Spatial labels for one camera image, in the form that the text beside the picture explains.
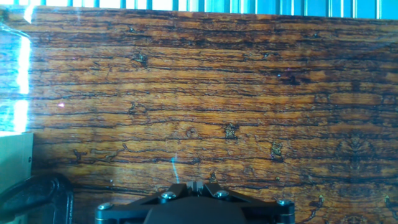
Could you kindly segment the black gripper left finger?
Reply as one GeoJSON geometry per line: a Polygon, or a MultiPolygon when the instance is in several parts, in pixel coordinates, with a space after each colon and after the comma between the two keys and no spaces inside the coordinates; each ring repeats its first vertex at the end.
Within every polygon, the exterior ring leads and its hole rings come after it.
{"type": "Polygon", "coordinates": [[[158,205],[194,195],[196,182],[172,184],[166,191],[154,193],[134,202],[116,205],[102,203],[95,210],[95,224],[144,223],[150,210],[158,205]]]}

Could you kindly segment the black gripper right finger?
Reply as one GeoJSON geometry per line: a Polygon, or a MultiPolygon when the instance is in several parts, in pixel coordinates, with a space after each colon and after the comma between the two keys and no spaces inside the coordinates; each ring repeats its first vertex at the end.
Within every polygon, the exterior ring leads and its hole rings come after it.
{"type": "Polygon", "coordinates": [[[295,204],[291,200],[265,202],[208,182],[196,182],[196,195],[235,205],[247,223],[295,223],[295,204]]]}

